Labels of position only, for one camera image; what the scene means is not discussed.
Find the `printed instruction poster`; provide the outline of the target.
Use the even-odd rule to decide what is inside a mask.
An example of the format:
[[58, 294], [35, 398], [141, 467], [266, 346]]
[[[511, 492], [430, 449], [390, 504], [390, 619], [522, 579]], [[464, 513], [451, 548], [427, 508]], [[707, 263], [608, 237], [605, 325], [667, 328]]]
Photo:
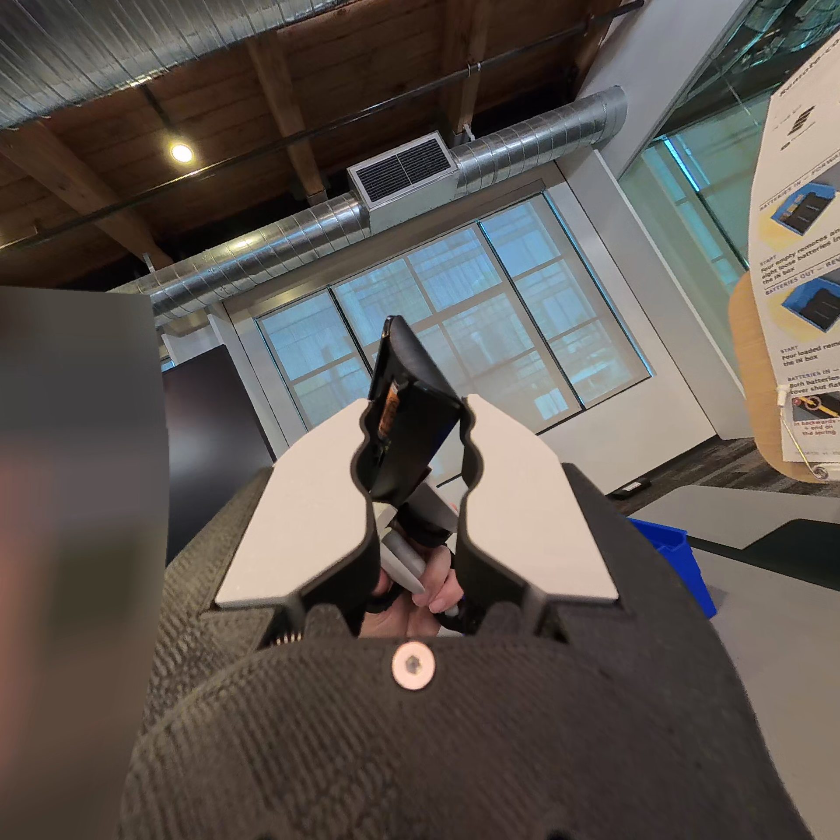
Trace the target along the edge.
[[838, 482], [839, 35], [770, 99], [749, 267], [784, 463]]

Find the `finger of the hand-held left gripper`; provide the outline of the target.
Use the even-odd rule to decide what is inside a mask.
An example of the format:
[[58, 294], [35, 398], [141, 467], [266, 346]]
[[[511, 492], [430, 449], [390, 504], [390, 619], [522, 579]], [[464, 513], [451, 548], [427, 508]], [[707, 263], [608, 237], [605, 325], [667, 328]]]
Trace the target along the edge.
[[414, 595], [425, 593], [421, 578], [426, 561], [399, 531], [386, 529], [381, 536], [381, 567], [403, 589]]

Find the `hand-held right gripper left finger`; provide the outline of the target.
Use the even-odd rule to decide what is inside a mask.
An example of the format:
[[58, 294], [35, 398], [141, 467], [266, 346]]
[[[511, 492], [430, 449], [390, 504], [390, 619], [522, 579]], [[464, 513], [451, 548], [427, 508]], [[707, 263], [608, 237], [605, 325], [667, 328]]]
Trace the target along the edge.
[[214, 597], [221, 611], [273, 607], [305, 617], [319, 604], [362, 612], [381, 572], [372, 501], [359, 475], [370, 434], [364, 398], [279, 457]]

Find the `orange AAA battery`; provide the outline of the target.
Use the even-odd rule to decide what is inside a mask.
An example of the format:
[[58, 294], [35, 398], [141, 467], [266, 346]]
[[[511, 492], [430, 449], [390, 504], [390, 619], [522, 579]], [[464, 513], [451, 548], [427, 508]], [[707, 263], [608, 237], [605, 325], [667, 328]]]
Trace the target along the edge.
[[386, 387], [384, 395], [377, 403], [375, 432], [377, 444], [387, 448], [391, 441], [391, 431], [400, 405], [400, 386], [395, 379]]

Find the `black remote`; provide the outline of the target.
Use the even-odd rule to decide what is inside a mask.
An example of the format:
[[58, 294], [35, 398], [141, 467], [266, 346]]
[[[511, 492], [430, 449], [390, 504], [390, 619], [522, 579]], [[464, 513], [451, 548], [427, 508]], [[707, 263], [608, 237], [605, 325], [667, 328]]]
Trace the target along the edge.
[[[400, 405], [387, 448], [377, 444], [377, 403], [395, 379]], [[463, 404], [406, 320], [385, 319], [358, 462], [362, 487], [375, 502], [399, 508], [428, 476], [430, 464], [459, 422]]]

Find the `person's left hand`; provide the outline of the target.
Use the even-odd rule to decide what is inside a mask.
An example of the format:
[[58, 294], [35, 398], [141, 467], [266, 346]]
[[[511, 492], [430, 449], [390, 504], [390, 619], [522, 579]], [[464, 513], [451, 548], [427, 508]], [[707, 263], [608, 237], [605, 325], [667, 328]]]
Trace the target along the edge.
[[428, 548], [413, 540], [409, 544], [425, 562], [425, 571], [418, 579], [424, 591], [413, 594], [401, 590], [383, 612], [367, 612], [359, 637], [435, 637], [441, 627], [438, 618], [463, 598], [449, 548], [444, 544]]

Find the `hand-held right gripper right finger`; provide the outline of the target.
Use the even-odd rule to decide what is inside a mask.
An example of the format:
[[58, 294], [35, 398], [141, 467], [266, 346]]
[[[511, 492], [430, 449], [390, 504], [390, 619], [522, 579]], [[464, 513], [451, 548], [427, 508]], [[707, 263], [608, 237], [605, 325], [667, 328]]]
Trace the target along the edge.
[[455, 571], [469, 604], [525, 617], [555, 603], [612, 607], [619, 593], [552, 449], [477, 394], [460, 424], [465, 493]]

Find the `blue plastic bin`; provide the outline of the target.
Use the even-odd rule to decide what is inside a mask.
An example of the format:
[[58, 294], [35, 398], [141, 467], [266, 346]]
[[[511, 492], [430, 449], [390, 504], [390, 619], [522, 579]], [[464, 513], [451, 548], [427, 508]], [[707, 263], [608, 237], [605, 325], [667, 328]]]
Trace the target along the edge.
[[630, 518], [629, 521], [677, 573], [706, 618], [711, 619], [717, 615], [718, 609], [702, 577], [687, 532], [637, 518]]

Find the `black mat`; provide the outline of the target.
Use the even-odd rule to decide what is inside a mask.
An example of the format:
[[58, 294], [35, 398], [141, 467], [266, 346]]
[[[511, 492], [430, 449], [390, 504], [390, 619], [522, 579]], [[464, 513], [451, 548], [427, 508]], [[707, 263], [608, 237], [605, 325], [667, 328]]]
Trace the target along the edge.
[[741, 549], [742, 562], [839, 591], [839, 525], [794, 519]]

